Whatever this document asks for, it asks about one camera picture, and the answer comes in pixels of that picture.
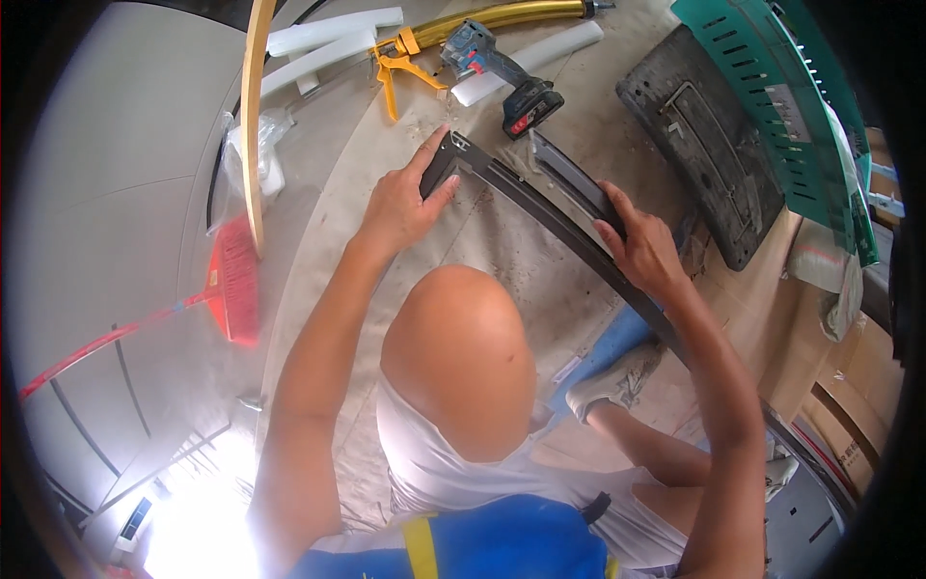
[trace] green plastic panel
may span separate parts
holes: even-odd
[[[836,111],[843,124],[852,157],[860,174],[859,184],[867,193],[871,186],[871,150],[865,135],[865,122],[858,110],[858,103],[849,85],[843,67],[829,43],[820,34],[817,23],[801,0],[777,0],[771,4],[793,39],[797,42],[804,63],[817,82],[820,96]],[[880,259],[878,246],[874,241],[874,230],[868,212],[868,203],[860,195],[852,195],[852,221],[856,230],[856,249],[862,267],[877,263]]]
[[[763,0],[678,0],[672,11],[705,47],[752,117],[788,208],[830,228],[838,246],[856,253],[853,204],[818,90],[823,81],[810,73],[770,6]],[[795,26],[805,24],[795,21]],[[853,132],[864,140],[860,118],[858,126],[861,131],[853,127]]]

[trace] yellow strap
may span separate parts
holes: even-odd
[[[402,44],[406,46],[406,50],[410,55],[416,55],[421,52],[418,41],[415,39],[415,34],[408,26],[399,31],[399,38],[402,39]]]
[[[402,523],[402,535],[406,540],[408,560],[415,579],[437,579],[437,556],[431,525],[425,518],[412,519]]]
[[[620,563],[610,555],[607,556],[607,565],[605,565],[605,579],[617,579],[618,568]]]

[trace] red broom handle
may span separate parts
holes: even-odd
[[[71,355],[60,360],[54,366],[42,372],[35,378],[32,378],[32,381],[26,384],[26,387],[19,391],[19,404],[24,403],[26,401],[26,398],[28,398],[29,396],[31,396],[33,392],[38,390],[42,386],[42,384],[45,384],[46,382],[48,382],[55,376],[58,376],[61,372],[67,370],[68,368],[76,364],[77,362],[90,356],[91,354],[93,354],[96,350],[100,349],[101,347],[112,344],[113,342],[115,342],[116,340],[120,339],[123,336],[133,334],[142,326],[146,326],[158,320],[163,320],[164,318],[167,318],[170,314],[176,313],[178,311],[184,311],[190,306],[194,306],[200,302],[206,301],[218,295],[219,295],[219,286],[216,285],[214,287],[210,287],[204,292],[200,292],[199,294],[196,294],[195,296],[190,296],[190,297],[187,297],[186,299],[182,299],[181,301],[177,302],[176,304],[174,304],[173,306],[169,308],[159,309],[155,313],[150,314],[147,317],[139,321],[134,321],[132,323],[126,324],[120,328],[113,330],[109,334],[101,335],[100,337],[93,340],[93,342],[91,342],[90,344],[87,344],[86,346],[82,346],[78,348]]]

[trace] gray wall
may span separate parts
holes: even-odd
[[[4,274],[17,388],[114,322],[202,287],[219,113],[237,100],[243,51],[241,31],[136,3],[110,5],[83,40],[39,122],[12,209]],[[156,468],[176,450],[165,441],[188,434],[179,431],[208,434],[227,422],[215,389],[201,387],[208,370],[186,355],[211,320],[188,314],[122,342],[150,438],[113,346],[59,376],[74,415],[120,474],[130,464],[131,476]],[[49,384],[23,410],[44,468],[91,510],[133,482],[112,488],[117,475]],[[110,527],[121,526],[117,518]],[[108,557],[110,535],[88,531],[103,537],[95,555]]]

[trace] broom bristles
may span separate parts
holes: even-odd
[[[251,241],[247,216],[223,225],[219,245],[219,275],[229,340],[254,345],[260,331],[257,316],[257,252]]]

